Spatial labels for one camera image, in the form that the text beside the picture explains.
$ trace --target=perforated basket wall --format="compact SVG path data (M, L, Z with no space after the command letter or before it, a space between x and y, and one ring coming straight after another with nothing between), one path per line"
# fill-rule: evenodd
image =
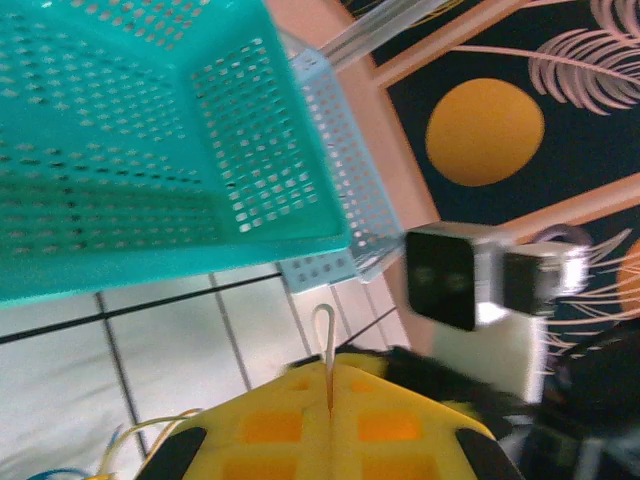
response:
M344 248L256 0L0 2L0 304Z
M403 230L331 65L307 49L293 58L310 115L351 231L348 249L280 263L292 292L384 271L402 249Z

